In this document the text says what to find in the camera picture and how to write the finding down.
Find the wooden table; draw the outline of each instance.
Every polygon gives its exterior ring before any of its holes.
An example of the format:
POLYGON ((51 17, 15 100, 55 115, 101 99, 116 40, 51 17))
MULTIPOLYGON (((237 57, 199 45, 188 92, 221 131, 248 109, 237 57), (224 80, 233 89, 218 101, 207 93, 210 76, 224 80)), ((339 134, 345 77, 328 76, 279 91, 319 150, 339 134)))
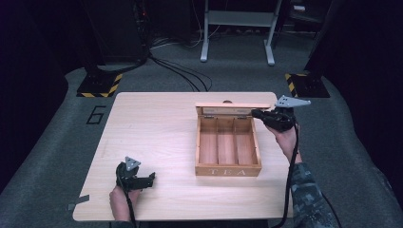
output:
POLYGON ((288 161, 256 120, 262 169, 258 177, 195 175, 195 103, 263 103, 271 92, 120 93, 111 109, 77 204, 75 220, 113 220, 109 192, 125 156, 141 162, 138 177, 156 172, 135 207, 136 220, 281 218, 288 161))

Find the sleeve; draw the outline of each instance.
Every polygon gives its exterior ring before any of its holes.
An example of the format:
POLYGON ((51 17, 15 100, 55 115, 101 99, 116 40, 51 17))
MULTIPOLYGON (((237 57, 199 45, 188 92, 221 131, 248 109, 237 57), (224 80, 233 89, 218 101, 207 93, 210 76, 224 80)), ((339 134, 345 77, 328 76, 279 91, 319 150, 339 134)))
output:
POLYGON ((291 180, 295 228, 331 228, 334 215, 306 163, 296 163, 291 180))

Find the metal stand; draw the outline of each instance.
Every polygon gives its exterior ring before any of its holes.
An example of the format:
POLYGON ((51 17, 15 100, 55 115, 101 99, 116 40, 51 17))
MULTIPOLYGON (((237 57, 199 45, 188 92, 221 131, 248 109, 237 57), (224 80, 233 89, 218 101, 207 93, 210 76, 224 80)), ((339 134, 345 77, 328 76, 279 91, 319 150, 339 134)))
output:
POLYGON ((274 12, 245 12, 245 11, 217 11, 208 9, 208 0, 205 0, 204 6, 204 41, 201 49, 201 61, 207 62, 208 54, 208 26, 226 25, 226 26, 247 26, 247 27, 267 27, 270 28, 267 39, 264 40, 266 50, 267 64, 273 66, 275 59, 271 43, 278 20, 278 12, 281 6, 278 0, 274 12))

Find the cable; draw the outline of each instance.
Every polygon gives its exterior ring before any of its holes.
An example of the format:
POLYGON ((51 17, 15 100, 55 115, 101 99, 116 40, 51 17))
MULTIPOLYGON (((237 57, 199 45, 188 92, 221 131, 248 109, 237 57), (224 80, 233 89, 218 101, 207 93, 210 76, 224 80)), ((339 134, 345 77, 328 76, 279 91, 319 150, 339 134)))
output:
POLYGON ((198 71, 195 71, 195 70, 193 70, 193 69, 190 69, 190 68, 181 66, 181 65, 179 65, 179 64, 176 64, 176 63, 173 63, 173 62, 170 62, 170 61, 167 61, 167 60, 155 58, 155 57, 153 57, 151 54, 150 54, 150 56, 149 56, 148 58, 151 59, 151 60, 152 60, 154 63, 156 63, 157 65, 159 65, 159 66, 161 66, 161 67, 164 67, 164 68, 167 68, 167 69, 169 69, 169 70, 175 72, 176 74, 179 74, 182 78, 184 78, 184 79, 186 80, 186 82, 190 85, 190 87, 192 88, 193 91, 195 91, 195 89, 196 89, 197 91, 200 92, 201 90, 200 90, 192 81, 190 81, 190 80, 184 75, 184 73, 185 73, 185 74, 189 74, 189 75, 195 77, 198 81, 200 81, 201 84, 202 84, 203 87, 204 87, 204 90, 205 90, 206 92, 209 91, 210 88, 212 87, 212 84, 213 84, 213 83, 212 83, 211 78, 208 77, 208 76, 206 76, 206 75, 204 75, 204 74, 202 74, 202 73, 199 73, 198 71), (195 72, 195 73, 200 74, 200 75, 203 76, 203 77, 206 77, 206 78, 210 81, 210 87, 207 87, 207 85, 205 84, 205 82, 204 82, 199 76, 197 76, 196 74, 194 74, 194 73, 192 73, 192 72, 190 72, 190 71, 193 71, 193 72, 195 72))
POLYGON ((285 184, 284 211, 282 214, 281 222, 279 224, 275 225, 273 228, 280 228, 282 225, 284 225, 285 220, 287 220, 288 202, 290 200, 291 178, 293 176, 294 166, 296 164, 296 157, 297 157, 297 153, 298 153, 298 144, 299 144, 299 128, 297 126, 297 122, 294 120, 293 120, 293 126, 294 126, 294 129, 296 130, 297 140, 296 140, 296 146, 294 147, 294 150, 293 150, 293 156, 291 157, 291 160, 290 160, 290 167, 288 169, 287 182, 285 184))
POLYGON ((170 61, 168 61, 168 60, 163 60, 163 59, 160 59, 160 60, 161 60, 161 61, 165 61, 165 62, 167 62, 167 63, 169 63, 169 64, 176 65, 176 66, 178 66, 178 67, 182 67, 182 68, 184 68, 184 69, 190 70, 190 71, 192 71, 192 72, 195 72, 195 73, 200 74, 201 76, 207 78, 207 79, 210 81, 210 87, 208 87, 208 88, 207 88, 207 86, 205 85, 205 83, 202 81, 202 79, 201 79, 200 77, 198 77, 197 75, 195 75, 195 74, 193 74, 193 73, 191 73, 191 72, 188 72, 188 71, 185 71, 185 70, 183 70, 183 69, 180 69, 181 71, 186 72, 186 73, 188 73, 188 74, 190 74, 190 75, 196 77, 196 78, 202 83, 202 85, 204 86, 204 89, 205 89, 206 92, 210 91, 211 87, 213 86, 213 80, 212 80, 210 77, 208 77, 207 75, 205 75, 205 74, 202 74, 202 73, 200 73, 200 72, 198 72, 198 71, 196 71, 196 70, 194 70, 194 69, 191 69, 191 68, 187 68, 187 67, 185 67, 185 66, 182 66, 182 65, 180 65, 180 64, 177 64, 177 63, 174 63, 174 62, 170 62, 170 61))
POLYGON ((332 203, 329 202, 329 200, 328 200, 327 197, 323 194, 323 192, 322 192, 322 197, 323 197, 323 198, 326 200, 326 202, 328 203, 330 209, 331 209, 332 212, 333 212, 333 215, 335 215, 335 218, 336 218, 338 227, 339 227, 339 228, 342 228, 340 219, 338 218, 338 215, 337 215, 337 213, 336 213, 335 208, 333 208, 332 203))
POLYGON ((171 70, 171 71, 173 71, 173 72, 179 74, 181 77, 183 77, 183 78, 187 81, 187 83, 190 85, 190 87, 192 88, 193 91, 195 91, 195 88, 196 88, 196 89, 200 92, 200 90, 198 89, 198 87, 197 87, 195 84, 193 84, 192 81, 190 81, 186 76, 184 76, 184 75, 181 74, 180 72, 178 72, 178 71, 176 71, 175 69, 173 69, 170 65, 168 65, 168 64, 166 64, 166 63, 164 63, 164 62, 162 62, 162 61, 160 61, 159 59, 156 59, 156 58, 154 58, 154 57, 149 57, 149 58, 150 58, 152 61, 154 61, 154 63, 156 63, 157 65, 159 65, 159 66, 161 66, 161 67, 164 67, 164 68, 167 68, 167 69, 169 69, 169 70, 171 70))
POLYGON ((126 191, 125 187, 122 184, 122 180, 119 177, 118 168, 116 169, 116 178, 119 180, 119 184, 122 186, 122 190, 123 190, 123 192, 125 194, 125 198, 126 198, 127 205, 128 205, 128 210, 130 211, 131 222, 133 223, 134 228, 137 228, 136 218, 134 216, 133 205, 132 205, 131 199, 130 199, 130 197, 128 195, 128 192, 126 191))
MULTIPOLYGON (((283 211, 283 216, 281 218, 281 222, 279 224, 275 225, 273 228, 280 228, 281 226, 284 225, 285 220, 287 220, 288 202, 289 202, 289 199, 290 199, 291 179, 292 179, 293 172, 294 172, 294 166, 296 164, 296 157, 297 157, 298 145, 299 145, 299 128, 298 128, 297 122, 293 121, 293 126, 294 126, 294 129, 296 130, 297 140, 296 140, 296 145, 295 145, 294 150, 293 150, 293 156, 291 157, 291 160, 290 160, 290 167, 288 169, 287 182, 285 184, 284 211, 283 211)), ((332 210, 333 214, 335 215, 338 227, 342 228, 341 222, 340 222, 340 220, 339 220, 339 218, 337 216, 337 213, 336 213, 335 209, 333 208, 332 203, 329 202, 329 200, 326 198, 326 196, 323 194, 323 192, 321 192, 321 194, 322 194, 322 197, 328 203, 328 205, 329 205, 330 209, 332 210)))

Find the hand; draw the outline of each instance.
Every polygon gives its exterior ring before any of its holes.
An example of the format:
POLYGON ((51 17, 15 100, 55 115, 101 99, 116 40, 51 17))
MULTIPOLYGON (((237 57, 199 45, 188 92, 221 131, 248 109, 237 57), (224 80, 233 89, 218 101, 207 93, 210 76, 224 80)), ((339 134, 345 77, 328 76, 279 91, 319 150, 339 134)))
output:
MULTIPOLYGON (((133 208, 140 193, 140 189, 128 192, 133 208)), ((115 186, 115 188, 113 188, 112 192, 109 193, 109 200, 110 208, 112 209, 112 214, 115 220, 131 221, 125 193, 121 187, 115 186)))
MULTIPOLYGON (((282 150, 282 153, 287 157, 288 162, 291 162, 291 158, 293 157, 294 148, 296 147, 297 142, 297 134, 294 127, 289 130, 279 132, 276 129, 267 126, 267 129, 271 131, 275 137, 276 142, 278 143, 279 147, 282 150)), ((302 162, 302 158, 298 153, 296 156, 296 163, 302 162)))

